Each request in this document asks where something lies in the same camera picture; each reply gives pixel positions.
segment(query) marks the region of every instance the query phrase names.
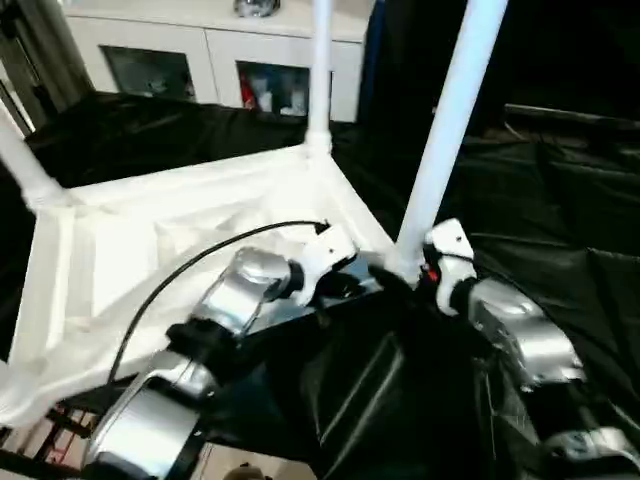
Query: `floor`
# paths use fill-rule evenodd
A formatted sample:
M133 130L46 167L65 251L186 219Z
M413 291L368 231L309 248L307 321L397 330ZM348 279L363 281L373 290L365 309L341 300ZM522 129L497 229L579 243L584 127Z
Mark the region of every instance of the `floor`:
M88 416L82 417L82 414L78 412L74 416L74 420L86 424L91 419ZM34 428L14 431L4 443L3 449L33 457L50 429L51 422L42 420ZM85 447L84 440L74 437L69 432L63 432L56 441L55 449L48 454L47 461L79 468ZM200 454L200 463L191 478L194 480L223 480L229 472L247 463L259 468L263 476L271 477L273 480L315 480L311 469L303 463L218 445L206 445L203 448ZM24 478L26 477L0 470L0 480Z

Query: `silver object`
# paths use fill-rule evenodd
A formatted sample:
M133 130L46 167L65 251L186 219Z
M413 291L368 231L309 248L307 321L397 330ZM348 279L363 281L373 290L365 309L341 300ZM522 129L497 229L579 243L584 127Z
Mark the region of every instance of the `silver object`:
M506 355L521 389L583 379L582 362L564 332L527 296L486 279L471 290L469 319Z
M545 446L573 462L605 457L623 457L640 473L640 456L619 429L603 427L590 431L569 431L549 438Z
M152 378L192 398L209 396L215 388L213 376L202 365L168 350L157 353L98 425L84 465L109 463L124 471L135 468L150 477L166 477L200 414L146 388Z
M234 335L247 332L263 303L277 298L289 284L287 260L256 248L242 248L207 290L193 315L212 320Z
M240 17L268 17L280 9L280 0L235 0L233 9Z

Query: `cabinet door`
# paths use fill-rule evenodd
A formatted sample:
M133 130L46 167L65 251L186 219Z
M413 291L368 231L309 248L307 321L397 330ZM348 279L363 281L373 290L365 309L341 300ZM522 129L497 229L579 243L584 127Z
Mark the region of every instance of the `cabinet door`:
M68 22L96 90L217 103L203 29L81 17Z
M207 30L207 41L222 104L285 115L307 114L310 39ZM355 120L361 69L361 44L333 42L333 120Z

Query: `red object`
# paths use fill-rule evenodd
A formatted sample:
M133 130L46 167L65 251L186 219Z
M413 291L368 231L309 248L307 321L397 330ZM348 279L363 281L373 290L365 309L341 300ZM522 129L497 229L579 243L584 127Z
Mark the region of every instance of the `red object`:
M243 73L240 74L240 94L242 95L242 106L247 110L255 110L257 105L256 96L253 94L249 81Z

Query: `black fabric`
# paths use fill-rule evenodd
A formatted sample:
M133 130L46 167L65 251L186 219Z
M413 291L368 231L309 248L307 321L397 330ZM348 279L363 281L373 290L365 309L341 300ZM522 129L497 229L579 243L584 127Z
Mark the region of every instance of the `black fabric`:
M392 235L423 127L424 139L403 143L384 128L332 125L334 158ZM29 144L47 171L72 187L295 145L304 130L299 119L96 95ZM599 385L639 418L637 165L622 154L469 141L441 218L460 218L478 260L545 307ZM0 199L12 222L0 240L6 356L33 218L6 174ZM267 361L213 400L209 438L304 459L321 478L491 478L491 428L473 342L457 330L460 322L443 322L412 302L390 286L331 309L328 326L313 317L275 332ZM80 400L95 411L106 401L100 392Z

